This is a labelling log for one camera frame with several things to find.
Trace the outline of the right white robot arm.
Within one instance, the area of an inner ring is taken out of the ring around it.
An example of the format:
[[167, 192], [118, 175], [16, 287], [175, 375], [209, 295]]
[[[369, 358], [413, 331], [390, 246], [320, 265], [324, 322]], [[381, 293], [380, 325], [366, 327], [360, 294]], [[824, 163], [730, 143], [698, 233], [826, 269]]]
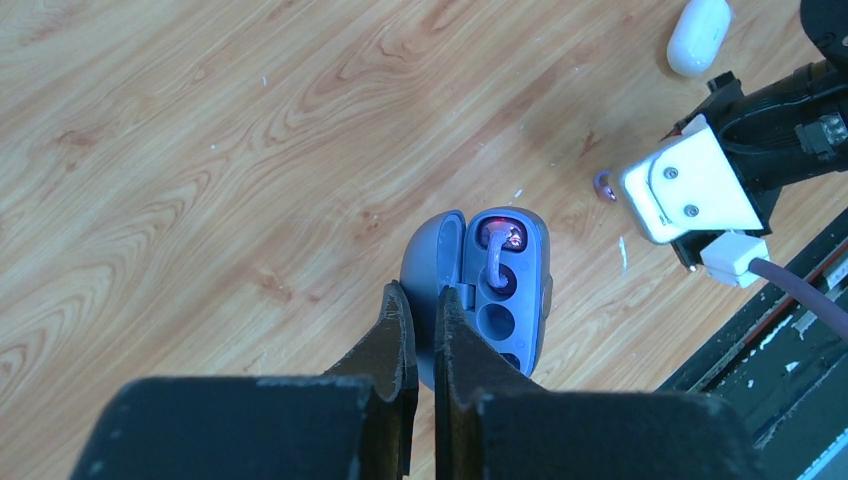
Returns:
[[847, 169], [847, 4], [803, 1], [799, 14], [821, 61], [750, 94], [725, 72], [694, 110], [713, 128], [762, 223], [743, 230], [754, 237], [770, 234], [782, 187]]

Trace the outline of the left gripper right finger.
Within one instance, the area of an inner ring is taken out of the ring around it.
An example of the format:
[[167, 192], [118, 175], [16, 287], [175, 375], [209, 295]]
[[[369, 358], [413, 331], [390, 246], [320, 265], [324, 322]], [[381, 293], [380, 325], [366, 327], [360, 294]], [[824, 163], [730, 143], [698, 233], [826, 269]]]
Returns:
[[719, 397], [552, 391], [469, 325], [453, 288], [435, 327], [440, 479], [762, 479], [751, 437]]

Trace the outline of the purple earbud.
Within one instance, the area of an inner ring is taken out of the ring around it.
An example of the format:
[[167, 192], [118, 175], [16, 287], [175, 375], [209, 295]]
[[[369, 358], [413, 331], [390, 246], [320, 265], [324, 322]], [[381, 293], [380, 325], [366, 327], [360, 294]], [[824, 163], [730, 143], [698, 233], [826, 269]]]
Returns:
[[617, 196], [610, 184], [611, 171], [602, 170], [598, 172], [593, 179], [593, 186], [596, 195], [604, 202], [615, 203]]
[[482, 223], [479, 243], [486, 250], [485, 275], [487, 284], [496, 291], [505, 291], [510, 285], [506, 273], [502, 272], [505, 252], [520, 253], [526, 248], [527, 233], [524, 225], [516, 219], [494, 217]]

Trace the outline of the blue-grey earbud case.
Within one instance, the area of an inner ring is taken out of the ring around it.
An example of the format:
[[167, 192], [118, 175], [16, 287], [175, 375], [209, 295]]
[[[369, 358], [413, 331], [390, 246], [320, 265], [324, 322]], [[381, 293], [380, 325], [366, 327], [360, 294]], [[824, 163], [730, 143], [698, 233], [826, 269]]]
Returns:
[[[482, 223], [494, 217], [516, 219], [527, 233], [522, 252], [504, 253], [502, 272], [510, 280], [505, 291], [487, 284], [486, 250], [479, 243]], [[504, 206], [471, 219], [459, 210], [432, 217], [409, 240], [399, 282], [412, 313], [418, 374], [426, 387], [434, 386], [436, 309], [447, 287], [458, 291], [470, 326], [520, 373], [533, 373], [541, 357], [553, 290], [550, 235], [536, 213]]]

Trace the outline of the white earbud charging case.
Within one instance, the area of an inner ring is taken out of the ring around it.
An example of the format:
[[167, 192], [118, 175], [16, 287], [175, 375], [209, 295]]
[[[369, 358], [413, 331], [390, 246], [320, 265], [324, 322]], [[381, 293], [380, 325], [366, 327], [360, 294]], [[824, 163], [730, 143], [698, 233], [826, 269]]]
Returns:
[[714, 63], [732, 19], [732, 7], [725, 0], [688, 1], [666, 48], [671, 70], [684, 77], [704, 74]]

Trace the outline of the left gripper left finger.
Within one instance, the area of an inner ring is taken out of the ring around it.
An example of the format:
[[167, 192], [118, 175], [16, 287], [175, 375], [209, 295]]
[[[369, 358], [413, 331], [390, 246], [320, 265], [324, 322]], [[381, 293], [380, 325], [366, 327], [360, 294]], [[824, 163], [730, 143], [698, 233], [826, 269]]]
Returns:
[[319, 375], [154, 376], [119, 389], [75, 479], [400, 479], [419, 391], [398, 282], [376, 324]]

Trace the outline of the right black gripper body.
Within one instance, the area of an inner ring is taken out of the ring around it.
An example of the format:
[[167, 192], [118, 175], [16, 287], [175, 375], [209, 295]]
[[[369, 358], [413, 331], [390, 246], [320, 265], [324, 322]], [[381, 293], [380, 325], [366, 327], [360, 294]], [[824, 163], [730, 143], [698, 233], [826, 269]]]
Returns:
[[771, 234], [783, 187], [847, 169], [847, 70], [827, 60], [751, 94], [732, 73], [708, 83], [710, 94], [669, 132], [703, 115], [762, 224], [747, 235]]

